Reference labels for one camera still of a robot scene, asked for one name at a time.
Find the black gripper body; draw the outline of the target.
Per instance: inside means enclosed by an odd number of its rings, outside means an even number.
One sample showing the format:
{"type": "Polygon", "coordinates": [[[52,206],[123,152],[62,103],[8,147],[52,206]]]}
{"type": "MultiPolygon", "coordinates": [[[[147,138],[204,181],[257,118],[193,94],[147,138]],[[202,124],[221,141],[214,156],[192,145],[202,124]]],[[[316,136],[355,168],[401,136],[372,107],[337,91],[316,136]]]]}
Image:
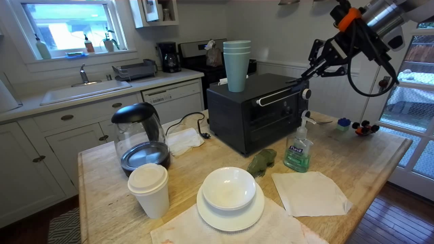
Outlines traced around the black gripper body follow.
{"type": "Polygon", "coordinates": [[[325,41],[324,57],[328,67],[344,65],[359,53],[378,65],[389,64],[386,45],[362,19],[363,14],[363,8],[353,8],[349,3],[339,3],[332,8],[329,15],[337,34],[325,41]]]}

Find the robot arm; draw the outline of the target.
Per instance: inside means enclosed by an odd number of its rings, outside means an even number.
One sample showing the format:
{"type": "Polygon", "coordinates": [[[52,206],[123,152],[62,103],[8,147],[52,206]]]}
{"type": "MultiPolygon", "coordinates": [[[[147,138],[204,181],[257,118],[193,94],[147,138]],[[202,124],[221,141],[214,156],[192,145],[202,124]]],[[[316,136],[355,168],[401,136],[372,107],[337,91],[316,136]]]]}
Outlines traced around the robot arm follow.
{"type": "Polygon", "coordinates": [[[434,16],[434,0],[371,0],[358,8],[348,0],[336,2],[329,15],[337,33],[313,42],[302,79],[344,75],[344,67],[359,53],[396,77],[387,52],[402,45],[401,26],[434,16]]]}

